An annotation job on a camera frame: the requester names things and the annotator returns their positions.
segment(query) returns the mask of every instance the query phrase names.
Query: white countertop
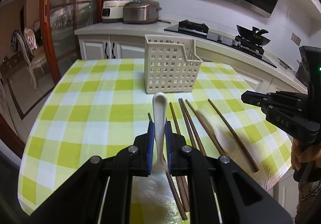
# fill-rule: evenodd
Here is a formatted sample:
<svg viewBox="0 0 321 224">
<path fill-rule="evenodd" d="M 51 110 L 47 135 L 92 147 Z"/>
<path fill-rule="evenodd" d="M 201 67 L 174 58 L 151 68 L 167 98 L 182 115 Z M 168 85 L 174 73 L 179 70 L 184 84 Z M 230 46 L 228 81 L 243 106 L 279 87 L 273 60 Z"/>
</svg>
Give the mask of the white countertop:
<svg viewBox="0 0 321 224">
<path fill-rule="evenodd" d="M 144 37 L 146 34 L 159 34 L 159 35 L 175 35 L 177 33 L 164 31 L 165 28 L 175 25 L 178 21 L 172 21 L 172 24 L 157 22 L 154 24 L 147 25 L 131 25 L 125 24 L 122 22 L 118 23 L 99 23 L 90 25 L 78 30 L 75 30 L 75 35 L 126 35 L 126 36 L 139 36 Z M 218 32 L 224 36 L 235 37 L 235 35 L 230 35 L 221 31 L 217 31 L 210 28 L 210 31 Z M 268 51 L 264 52 L 264 55 L 270 59 L 274 63 L 277 68 L 266 64 L 265 62 L 259 61 L 255 57 L 252 57 L 246 53 L 242 53 L 241 51 L 237 51 L 228 46 L 224 46 L 215 42 L 211 42 L 205 39 L 201 39 L 198 37 L 187 36 L 184 34 L 180 34 L 180 36 L 191 37 L 195 39 L 196 47 L 208 49 L 215 51 L 216 53 L 226 55 L 230 58 L 237 59 L 239 61 L 245 62 L 249 65 L 252 65 L 260 70 L 265 71 L 268 74 L 284 81 L 290 86 L 294 87 L 296 90 L 307 94 L 307 88 L 295 77 L 295 74 L 291 72 L 289 69 L 283 68 L 279 64 L 279 60 L 277 57 Z"/>
</svg>

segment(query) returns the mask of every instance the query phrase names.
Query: pan handle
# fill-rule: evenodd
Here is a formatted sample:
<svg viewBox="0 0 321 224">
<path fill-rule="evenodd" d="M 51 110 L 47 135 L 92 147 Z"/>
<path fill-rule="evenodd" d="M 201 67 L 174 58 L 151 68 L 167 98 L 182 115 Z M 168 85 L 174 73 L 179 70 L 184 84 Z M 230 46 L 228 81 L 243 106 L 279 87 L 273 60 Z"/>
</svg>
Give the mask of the pan handle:
<svg viewBox="0 0 321 224">
<path fill-rule="evenodd" d="M 261 36 L 262 34 L 268 34 L 268 33 L 269 33 L 268 30 L 261 29 L 260 31 L 258 31 L 258 32 L 256 33 L 256 35 L 257 35 L 257 36 Z"/>
<path fill-rule="evenodd" d="M 253 27 L 252 27 L 252 32 L 253 32 L 253 34 L 255 34 L 257 31 L 259 31 L 259 28 L 253 26 Z"/>
</svg>

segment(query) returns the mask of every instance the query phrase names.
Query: black glass cooktop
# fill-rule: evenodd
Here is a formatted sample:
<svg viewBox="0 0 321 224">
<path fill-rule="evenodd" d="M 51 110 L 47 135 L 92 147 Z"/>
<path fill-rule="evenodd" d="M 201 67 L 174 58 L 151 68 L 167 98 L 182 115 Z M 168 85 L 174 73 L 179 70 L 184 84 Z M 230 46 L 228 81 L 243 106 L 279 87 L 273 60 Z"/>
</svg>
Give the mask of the black glass cooktop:
<svg viewBox="0 0 321 224">
<path fill-rule="evenodd" d="M 259 59 L 259 60 L 269 64 L 272 67 L 277 68 L 265 56 L 261 56 L 261 55 L 259 55 L 257 53 L 254 53 L 253 51 L 251 51 L 250 49 L 246 49 L 245 47 L 240 47 L 240 46 L 237 46 L 237 45 L 233 45 L 232 44 L 232 41 L 233 41 L 232 38 L 229 38 L 229 37 L 226 37 L 226 36 L 222 36 L 222 35 L 219 35 L 219 34 L 213 33 L 213 32 L 208 32 L 208 34 L 206 35 L 206 34 L 191 32 L 191 31 L 188 31 L 188 30 L 181 30 L 181 29 L 179 30 L 178 28 L 179 28 L 178 25 L 170 26 L 168 28 L 165 28 L 164 31 L 175 32 L 175 33 L 180 33 L 180 34 L 186 34 L 186 35 L 190 35 L 190 36 L 195 36 L 195 37 L 198 37 L 198 38 L 203 38 L 203 39 L 206 39 L 206 40 L 209 40 L 209 41 L 212 41 L 212 42 L 216 42 L 216 43 L 221 44 L 221 45 L 226 45 L 228 47 L 231 47 L 233 49 L 236 49 L 238 51 L 246 53 L 246 54 L 248 54 L 250 56 L 253 56 L 256 59 Z"/>
</svg>

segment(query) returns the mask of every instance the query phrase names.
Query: dining table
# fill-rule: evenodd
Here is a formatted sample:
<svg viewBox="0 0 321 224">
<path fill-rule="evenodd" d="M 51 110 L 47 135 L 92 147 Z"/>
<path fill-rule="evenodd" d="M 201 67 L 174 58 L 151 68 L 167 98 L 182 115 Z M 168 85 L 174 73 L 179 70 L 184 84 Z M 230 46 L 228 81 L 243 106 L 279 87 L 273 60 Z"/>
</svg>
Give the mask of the dining table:
<svg viewBox="0 0 321 224">
<path fill-rule="evenodd" d="M 188 145 L 191 143 L 179 98 L 188 99 L 232 138 L 209 104 L 211 99 L 244 143 L 259 171 L 253 172 L 245 159 L 239 159 L 239 149 L 237 154 L 228 155 L 263 189 L 269 190 L 290 168 L 292 144 L 284 131 L 265 120 L 260 107 L 242 102 L 241 95 L 247 90 L 252 91 L 231 66 L 203 62 L 191 92 L 165 95 L 168 103 L 173 104 Z M 144 59 L 77 60 L 50 93 L 30 132 L 18 179 L 22 209 L 32 214 L 92 156 L 112 157 L 132 145 L 136 136 L 147 132 L 147 114 L 153 114 L 152 99 L 153 94 L 147 94 L 145 89 Z M 207 156 L 219 157 L 190 109 L 189 113 Z M 169 108 L 167 119 L 173 120 Z M 133 178 L 131 223 L 182 223 L 169 185 L 156 193 L 155 182 L 148 179 Z"/>
</svg>

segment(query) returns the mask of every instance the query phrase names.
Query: chair seat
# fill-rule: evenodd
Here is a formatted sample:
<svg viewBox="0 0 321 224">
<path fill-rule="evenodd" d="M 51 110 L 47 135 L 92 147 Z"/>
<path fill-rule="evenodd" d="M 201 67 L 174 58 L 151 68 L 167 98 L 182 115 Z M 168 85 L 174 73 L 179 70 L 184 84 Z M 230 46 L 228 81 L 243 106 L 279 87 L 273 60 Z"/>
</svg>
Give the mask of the chair seat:
<svg viewBox="0 0 321 224">
<path fill-rule="evenodd" d="M 38 67 L 47 61 L 43 46 L 38 47 L 33 51 L 33 59 L 31 61 L 31 67 Z"/>
</svg>

